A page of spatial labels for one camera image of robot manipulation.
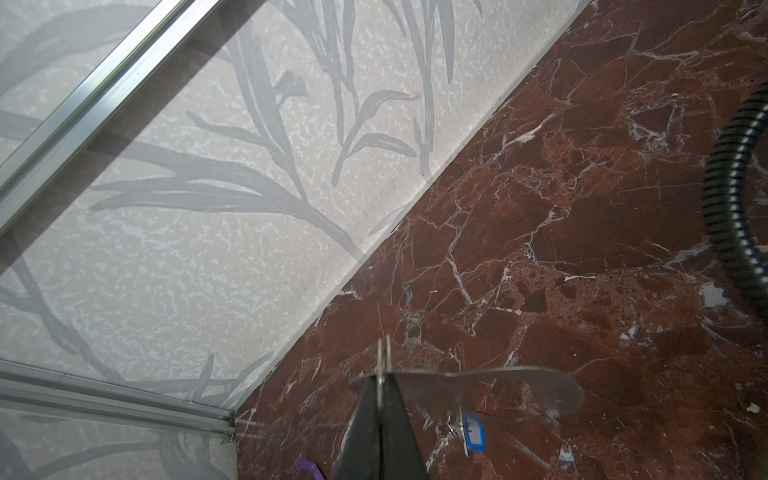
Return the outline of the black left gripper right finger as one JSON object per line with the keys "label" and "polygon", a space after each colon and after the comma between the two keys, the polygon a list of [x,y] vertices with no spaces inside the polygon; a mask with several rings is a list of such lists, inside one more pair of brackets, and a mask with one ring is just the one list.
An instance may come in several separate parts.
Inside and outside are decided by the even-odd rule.
{"label": "black left gripper right finger", "polygon": [[428,479],[399,385],[392,374],[380,382],[380,478]]}

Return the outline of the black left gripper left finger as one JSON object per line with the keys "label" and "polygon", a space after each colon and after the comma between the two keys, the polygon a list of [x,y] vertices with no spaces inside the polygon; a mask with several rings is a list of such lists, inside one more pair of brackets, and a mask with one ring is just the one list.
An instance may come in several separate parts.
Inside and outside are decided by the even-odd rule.
{"label": "black left gripper left finger", "polygon": [[374,480],[380,477],[380,430],[377,383],[366,378],[334,472],[334,479]]}

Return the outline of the silver key blue tag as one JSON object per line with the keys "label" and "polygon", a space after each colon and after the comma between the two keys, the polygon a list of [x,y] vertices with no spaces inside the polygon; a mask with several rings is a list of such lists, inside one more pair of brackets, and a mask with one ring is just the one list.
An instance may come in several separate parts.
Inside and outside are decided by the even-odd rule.
{"label": "silver key blue tag", "polygon": [[479,415],[469,407],[462,406],[457,411],[450,412],[440,424],[447,429],[451,440],[456,440],[462,445],[466,455],[486,452],[485,428]]}

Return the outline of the steel perforated key holder plate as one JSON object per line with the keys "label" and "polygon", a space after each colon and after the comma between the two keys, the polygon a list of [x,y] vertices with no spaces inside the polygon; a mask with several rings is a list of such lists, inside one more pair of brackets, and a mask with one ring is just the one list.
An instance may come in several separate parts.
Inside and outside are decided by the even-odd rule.
{"label": "steel perforated key holder plate", "polygon": [[461,413],[512,422],[540,415],[558,419],[576,412],[585,398],[572,375],[548,367],[513,365],[440,372],[395,369],[389,360],[385,367],[384,377],[397,382],[406,408],[435,422]]}

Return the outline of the purple pink garden fork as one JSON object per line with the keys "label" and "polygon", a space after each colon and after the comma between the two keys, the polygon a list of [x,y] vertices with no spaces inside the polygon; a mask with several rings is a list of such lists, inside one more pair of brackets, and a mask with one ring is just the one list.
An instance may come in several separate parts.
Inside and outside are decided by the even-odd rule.
{"label": "purple pink garden fork", "polygon": [[325,480],[325,476],[321,472],[320,468],[312,461],[309,461],[303,458],[298,458],[295,461],[295,466],[298,469],[311,474],[314,480]]}

